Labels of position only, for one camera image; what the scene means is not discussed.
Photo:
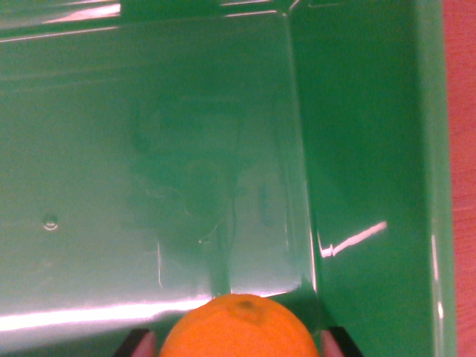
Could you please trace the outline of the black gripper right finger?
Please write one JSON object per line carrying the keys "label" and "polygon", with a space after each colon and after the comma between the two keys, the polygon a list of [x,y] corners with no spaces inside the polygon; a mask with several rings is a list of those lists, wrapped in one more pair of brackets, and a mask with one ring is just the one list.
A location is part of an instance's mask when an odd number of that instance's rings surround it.
{"label": "black gripper right finger", "polygon": [[321,332],[323,357],[363,357],[353,339],[343,327],[330,327]]}

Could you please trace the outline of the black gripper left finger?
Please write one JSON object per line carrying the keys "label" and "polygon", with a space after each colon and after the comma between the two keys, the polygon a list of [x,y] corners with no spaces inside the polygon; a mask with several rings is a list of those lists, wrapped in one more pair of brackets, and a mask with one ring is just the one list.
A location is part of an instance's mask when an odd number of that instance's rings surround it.
{"label": "black gripper left finger", "polygon": [[133,329],[116,349],[113,357],[156,357],[157,340],[148,329]]}

